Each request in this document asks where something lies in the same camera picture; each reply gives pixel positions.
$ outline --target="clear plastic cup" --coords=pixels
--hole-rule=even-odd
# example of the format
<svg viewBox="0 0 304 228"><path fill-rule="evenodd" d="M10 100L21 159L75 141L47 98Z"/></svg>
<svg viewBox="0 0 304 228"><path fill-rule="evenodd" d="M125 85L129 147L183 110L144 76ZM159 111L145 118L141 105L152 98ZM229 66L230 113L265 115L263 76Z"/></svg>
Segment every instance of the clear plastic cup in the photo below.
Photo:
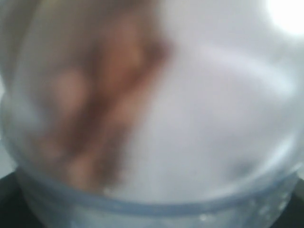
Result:
<svg viewBox="0 0 304 228"><path fill-rule="evenodd" d="M304 126L301 33L275 6L4 1L2 138L41 221L270 227Z"/></svg>

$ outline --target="plastic container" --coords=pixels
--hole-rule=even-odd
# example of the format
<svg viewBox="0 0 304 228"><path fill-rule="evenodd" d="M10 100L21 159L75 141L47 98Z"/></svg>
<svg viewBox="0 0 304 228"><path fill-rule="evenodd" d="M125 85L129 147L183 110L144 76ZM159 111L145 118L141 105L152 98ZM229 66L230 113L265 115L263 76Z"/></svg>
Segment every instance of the plastic container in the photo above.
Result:
<svg viewBox="0 0 304 228"><path fill-rule="evenodd" d="M268 228L280 215L304 127L302 33L282 7L1 7L2 138L47 227Z"/></svg>

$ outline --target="dark surface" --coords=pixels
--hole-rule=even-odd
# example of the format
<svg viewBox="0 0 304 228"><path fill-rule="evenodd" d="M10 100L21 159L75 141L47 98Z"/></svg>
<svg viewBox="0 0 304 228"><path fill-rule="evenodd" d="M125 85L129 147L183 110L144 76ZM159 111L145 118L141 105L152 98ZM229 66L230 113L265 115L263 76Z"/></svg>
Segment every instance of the dark surface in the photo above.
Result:
<svg viewBox="0 0 304 228"><path fill-rule="evenodd" d="M0 228L43 228L26 205L14 174L0 180ZM304 181L271 228L304 228Z"/></svg>

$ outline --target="translucent plastic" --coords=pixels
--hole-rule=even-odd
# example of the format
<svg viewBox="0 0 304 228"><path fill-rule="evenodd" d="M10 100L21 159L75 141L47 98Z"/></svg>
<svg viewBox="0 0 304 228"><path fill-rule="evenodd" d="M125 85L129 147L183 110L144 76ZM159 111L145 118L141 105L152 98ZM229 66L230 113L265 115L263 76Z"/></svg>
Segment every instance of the translucent plastic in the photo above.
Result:
<svg viewBox="0 0 304 228"><path fill-rule="evenodd" d="M302 161L303 46L274 21L266 0L44 0L26 7L31 19L14 63L4 64L2 130L38 214L55 204L50 216L58 217L60 199L76 191L86 207L100 204L92 213L79 209L92 214L84 215L92 224L115 202L130 203L126 210L156 205L159 216L162 207L174 213L176 205L186 211L199 203L175 216L227 210L210 227L229 228L248 207L242 228L267 198L274 210L286 203L276 196L293 185L270 189L289 181ZM7 37L15 31L8 28ZM38 198L49 182L50 195ZM263 200L251 207L255 198ZM200 211L212 204L220 206ZM278 214L252 228L266 228ZM127 223L111 216L104 216L109 227ZM130 227L171 226L125 219ZM180 227L198 219L182 218Z"/></svg>

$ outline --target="container rim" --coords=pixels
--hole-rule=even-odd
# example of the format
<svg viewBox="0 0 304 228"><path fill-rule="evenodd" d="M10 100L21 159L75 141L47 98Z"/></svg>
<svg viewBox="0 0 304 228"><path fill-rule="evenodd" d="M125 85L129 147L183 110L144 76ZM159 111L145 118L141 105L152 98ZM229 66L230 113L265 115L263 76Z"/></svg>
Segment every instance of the container rim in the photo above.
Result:
<svg viewBox="0 0 304 228"><path fill-rule="evenodd" d="M6 129L4 129L4 112L5 112L4 95L0 103L0 133L1 141L9 155L15 160L16 164L27 175L29 175L37 183L41 184L50 194L55 194L63 201L71 204L91 209L108 211L113 213L133 215L133 216L149 216L149 217L181 217L181 216L196 216L206 213L219 212L220 210L229 209L242 204L248 200L264 196L275 190L285 180L296 178L298 166L291 169L285 175L275 179L266 187L253 189L251 192L237 193L231 196L224 196L216 200L205 200L197 203L182 203L182 204L144 204L129 201L122 201L112 198L107 198L101 195L87 193L81 190L76 190L69 187L53 178L50 178L46 173L37 171L34 164L28 160L18 149L18 147L7 137Z"/></svg>

